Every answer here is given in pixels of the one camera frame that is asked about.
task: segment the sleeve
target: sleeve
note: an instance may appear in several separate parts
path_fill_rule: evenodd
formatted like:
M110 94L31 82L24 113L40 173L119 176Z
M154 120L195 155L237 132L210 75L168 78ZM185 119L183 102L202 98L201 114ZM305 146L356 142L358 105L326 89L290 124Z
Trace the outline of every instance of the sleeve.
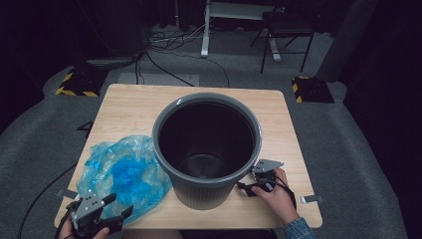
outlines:
M307 221L301 217L295 221L289 223L285 227L286 235L288 239L314 239L317 238Z

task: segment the chair leg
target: chair leg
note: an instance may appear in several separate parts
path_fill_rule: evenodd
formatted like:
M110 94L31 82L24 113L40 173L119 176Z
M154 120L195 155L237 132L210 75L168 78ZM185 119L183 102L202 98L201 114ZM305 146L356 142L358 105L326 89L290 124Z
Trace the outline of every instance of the chair leg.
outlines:
M261 36L261 33L263 33L264 28L261 28L261 31L258 33L258 35L254 38L254 41L252 41L250 47L254 46L255 42L257 41L257 39Z
M294 38L292 38L292 40L290 40L289 42L288 42L288 44L286 44L285 45L285 47L288 47L291 43L293 43L293 41L295 41L295 39L296 39L297 37L294 37Z
M310 35L310 41L308 42L307 51L305 52L304 61L302 62L301 72L304 71L305 62L307 61L308 53L310 52L311 43L313 42L314 33Z
M270 33L267 34L267 37L265 38L265 48L264 48L263 62L261 64L261 73L264 72L264 64L265 64L265 59L267 57L267 51L268 51L268 46L269 45L270 45Z

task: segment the plywood tabletop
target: plywood tabletop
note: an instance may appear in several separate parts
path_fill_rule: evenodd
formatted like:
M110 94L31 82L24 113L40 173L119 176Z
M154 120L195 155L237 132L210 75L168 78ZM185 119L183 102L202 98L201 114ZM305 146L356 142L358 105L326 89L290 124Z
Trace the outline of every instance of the plywood tabletop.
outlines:
M296 195L298 212L310 227L322 225L315 203L302 204L300 197L314 195L314 190L301 153L295 129L284 99L279 91L188 88L164 86L137 86L115 84L109 86L98 112L80 161L69 184L76 184L90 158L90 148L103 141L116 142L129 135L151 136L152 127L161 111L173 101L194 93L219 93L237 99L256 116L262 129L262 148L259 158L282 161L289 186ZM252 175L243 182L252 183ZM65 198L59 208L55 225L66 212L71 199ZM269 207L258 197L247 197L244 191L233 188L227 200L211 210L194 210L182 204L173 189L161 203L125 228L277 228L280 222Z

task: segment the table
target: table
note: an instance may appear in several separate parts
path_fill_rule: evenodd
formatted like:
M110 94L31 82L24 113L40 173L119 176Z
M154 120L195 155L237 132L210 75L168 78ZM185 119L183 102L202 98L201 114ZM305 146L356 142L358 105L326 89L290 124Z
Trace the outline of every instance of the table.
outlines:
M180 97L200 93L220 93L245 104L257 117L262 128L262 148L259 158L285 163L283 169L289 186L295 192L298 212L312 228L322 225L318 205L302 204L300 197L314 195L313 187L299 147L284 96L279 91L217 88L188 88L164 86L111 85L105 94L80 161L69 184L76 191L84 164L90 157L90 147L102 141L118 141L133 134L151 136L159 113ZM243 182L252 183L252 175ZM66 212L72 199L64 198L55 225ZM277 228L279 220L261 198L248 197L233 188L220 206L206 211L191 209L182 204L171 189L161 203L125 228L216 229L216 228Z
M220 18L236 18L236 19L248 19L248 20L262 20L262 14L264 12L273 11L274 6L262 6L262 5L249 5L249 4L238 4L238 3L224 3L224 2L212 2L207 0L207 6L205 8L205 30L202 37L202 49L201 57L208 57L208 49L210 42L209 26L211 17ZM281 57L279 50L276 45L274 38L270 39L270 48L276 62L280 62Z

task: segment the person's arm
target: person's arm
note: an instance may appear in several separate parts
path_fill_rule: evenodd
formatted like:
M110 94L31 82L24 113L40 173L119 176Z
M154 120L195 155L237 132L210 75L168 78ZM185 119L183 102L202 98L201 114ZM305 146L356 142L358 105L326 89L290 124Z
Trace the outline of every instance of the person's arm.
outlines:
M109 229L107 227L103 228L93 239L106 239L108 233ZM59 239L75 239L74 234L72 233L72 221L70 215L63 224L62 230L59 234Z
M281 168L276 168L274 171L278 177L276 178L277 182L289 186L285 171ZM285 189L275 186L272 192L266 192L262 188L254 186L252 191L266 201L280 218L288 239L316 238L307 221L299 216L289 193Z

